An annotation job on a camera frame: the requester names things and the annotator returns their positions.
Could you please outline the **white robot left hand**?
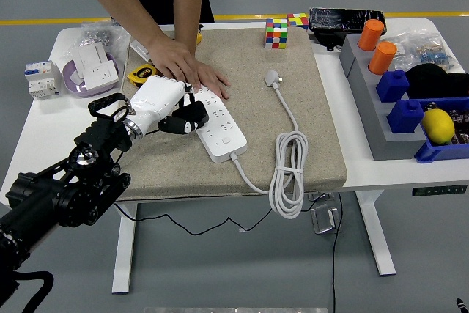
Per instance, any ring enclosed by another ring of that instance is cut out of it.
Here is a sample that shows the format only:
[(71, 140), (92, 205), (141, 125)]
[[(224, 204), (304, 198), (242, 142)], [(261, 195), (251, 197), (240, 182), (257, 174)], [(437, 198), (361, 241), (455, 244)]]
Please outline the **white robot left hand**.
[(142, 139), (151, 124), (168, 116), (174, 106), (189, 93), (194, 93), (194, 90), (188, 83), (150, 76), (130, 99), (133, 113), (127, 115), (125, 124), (136, 138)]

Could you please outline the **person's left hand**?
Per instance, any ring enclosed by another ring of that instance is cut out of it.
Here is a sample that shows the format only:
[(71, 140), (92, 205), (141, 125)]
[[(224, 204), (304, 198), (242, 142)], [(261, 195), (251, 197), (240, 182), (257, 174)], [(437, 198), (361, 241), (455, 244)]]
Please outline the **person's left hand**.
[(231, 83), (224, 74), (197, 59), (194, 60), (194, 70), (195, 83), (193, 86), (196, 89), (204, 86), (221, 99), (229, 99), (229, 93), (226, 88), (230, 87)]

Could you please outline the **person's right hand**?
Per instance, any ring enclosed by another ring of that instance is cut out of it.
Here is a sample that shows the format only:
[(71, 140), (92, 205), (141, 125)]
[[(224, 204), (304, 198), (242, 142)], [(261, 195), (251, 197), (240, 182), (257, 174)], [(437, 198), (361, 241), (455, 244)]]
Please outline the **person's right hand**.
[(167, 78), (187, 82), (194, 89), (200, 88), (196, 63), (186, 45), (161, 32), (148, 40), (144, 47), (148, 50), (152, 63)]

